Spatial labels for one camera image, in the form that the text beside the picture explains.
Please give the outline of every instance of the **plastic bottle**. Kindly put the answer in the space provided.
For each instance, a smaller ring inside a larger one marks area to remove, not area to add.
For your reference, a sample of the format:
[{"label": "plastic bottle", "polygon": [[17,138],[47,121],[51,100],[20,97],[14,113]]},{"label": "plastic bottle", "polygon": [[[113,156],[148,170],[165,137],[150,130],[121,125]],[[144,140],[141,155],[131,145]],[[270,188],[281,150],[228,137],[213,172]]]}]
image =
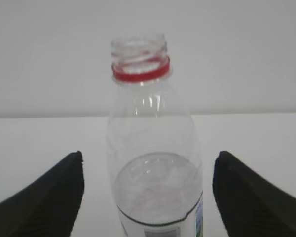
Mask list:
[{"label": "plastic bottle", "polygon": [[169,83],[163,35],[112,42],[117,96],[107,156],[128,237],[203,235],[202,174],[193,120]]}]

